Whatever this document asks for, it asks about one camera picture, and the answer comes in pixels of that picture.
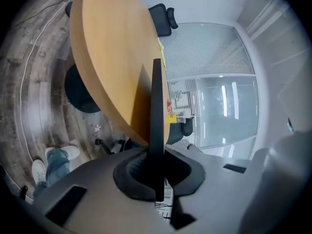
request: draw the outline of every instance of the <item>desk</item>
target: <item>desk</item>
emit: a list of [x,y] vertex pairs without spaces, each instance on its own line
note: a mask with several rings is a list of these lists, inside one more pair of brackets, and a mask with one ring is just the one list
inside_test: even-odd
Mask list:
[[[156,29],[141,0],[74,0],[70,40],[79,74],[102,112],[128,137],[148,144]],[[164,142],[168,85],[162,65]]]

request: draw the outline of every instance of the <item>round wooden table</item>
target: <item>round wooden table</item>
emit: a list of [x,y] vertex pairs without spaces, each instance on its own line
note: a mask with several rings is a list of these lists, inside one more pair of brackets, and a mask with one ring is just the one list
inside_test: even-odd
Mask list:
[[[135,142],[147,145],[157,33],[141,0],[74,0],[70,40],[79,74],[102,112]],[[168,85],[162,63],[164,143]]]

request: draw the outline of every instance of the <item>person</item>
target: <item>person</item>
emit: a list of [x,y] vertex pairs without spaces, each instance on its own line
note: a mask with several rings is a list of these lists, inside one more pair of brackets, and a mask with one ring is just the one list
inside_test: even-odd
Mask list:
[[62,148],[49,147],[45,150],[48,167],[40,159],[36,159],[32,165],[32,174],[36,183],[34,198],[38,197],[47,187],[52,186],[58,180],[70,173],[70,160],[78,157],[79,148],[66,146]]

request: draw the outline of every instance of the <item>jeans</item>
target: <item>jeans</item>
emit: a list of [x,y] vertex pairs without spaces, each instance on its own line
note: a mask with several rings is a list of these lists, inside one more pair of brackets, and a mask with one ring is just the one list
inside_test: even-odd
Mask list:
[[47,187],[69,174],[69,160],[67,153],[60,148],[54,148],[47,154],[48,168],[45,175],[46,182],[39,182],[34,191],[34,198],[39,196]]

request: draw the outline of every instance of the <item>black slot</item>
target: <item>black slot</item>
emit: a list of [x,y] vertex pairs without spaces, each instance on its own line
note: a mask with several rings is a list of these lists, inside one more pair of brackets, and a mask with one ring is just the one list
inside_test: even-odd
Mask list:
[[223,168],[229,169],[231,171],[238,172],[241,174],[243,174],[246,171],[246,167],[234,166],[234,165],[230,165],[230,164],[226,164]]
[[65,196],[47,213],[46,217],[62,226],[86,193],[87,189],[73,186]]

